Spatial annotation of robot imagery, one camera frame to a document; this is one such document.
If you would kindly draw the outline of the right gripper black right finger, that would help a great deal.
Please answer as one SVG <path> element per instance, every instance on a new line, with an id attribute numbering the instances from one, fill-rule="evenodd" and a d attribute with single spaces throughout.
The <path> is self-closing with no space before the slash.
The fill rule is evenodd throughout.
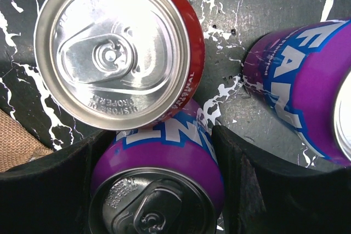
<path id="1" fill-rule="evenodd" d="M 308 169 L 222 125 L 212 141 L 224 179 L 226 233 L 350 233 L 350 168 Z"/>

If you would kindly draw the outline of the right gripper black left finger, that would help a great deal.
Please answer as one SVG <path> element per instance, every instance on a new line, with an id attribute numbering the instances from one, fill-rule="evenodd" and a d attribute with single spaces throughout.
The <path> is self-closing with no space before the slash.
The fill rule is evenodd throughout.
<path id="1" fill-rule="evenodd" d="M 1 173 L 1 233 L 89 233 L 92 171 L 109 143 L 101 131 Z"/>

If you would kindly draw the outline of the burlap canvas bag rope handles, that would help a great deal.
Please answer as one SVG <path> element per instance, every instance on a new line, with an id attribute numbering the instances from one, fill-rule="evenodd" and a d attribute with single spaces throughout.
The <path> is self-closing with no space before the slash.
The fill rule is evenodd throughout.
<path id="1" fill-rule="evenodd" d="M 53 153 L 32 136 L 21 124 L 1 111 L 1 172 Z"/>

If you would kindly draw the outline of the purple soda can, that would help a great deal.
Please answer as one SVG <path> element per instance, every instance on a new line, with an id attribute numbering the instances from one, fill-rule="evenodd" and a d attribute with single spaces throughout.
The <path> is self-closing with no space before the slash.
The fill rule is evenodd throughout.
<path id="1" fill-rule="evenodd" d="M 224 182 L 202 108 L 119 132 L 93 170 L 91 233 L 215 233 Z"/>
<path id="2" fill-rule="evenodd" d="M 264 35 L 242 74 L 316 155 L 350 165 L 350 18 Z"/>

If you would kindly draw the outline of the red cola can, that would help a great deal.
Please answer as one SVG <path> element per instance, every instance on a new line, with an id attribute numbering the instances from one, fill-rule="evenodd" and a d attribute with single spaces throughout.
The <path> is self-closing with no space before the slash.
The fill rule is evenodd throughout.
<path id="1" fill-rule="evenodd" d="M 174 116 L 195 94 L 205 63 L 188 0 L 45 0 L 33 38 L 55 101 L 106 130 Z"/>

